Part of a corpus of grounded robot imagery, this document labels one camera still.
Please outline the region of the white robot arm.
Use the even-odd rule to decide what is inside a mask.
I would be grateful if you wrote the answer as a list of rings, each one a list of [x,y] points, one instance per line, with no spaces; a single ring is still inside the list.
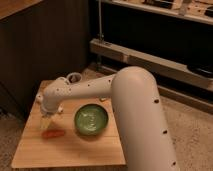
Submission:
[[[59,77],[43,90],[41,113],[51,116],[69,99],[109,98],[127,171],[180,171],[154,76],[131,66],[101,78],[70,83]]]

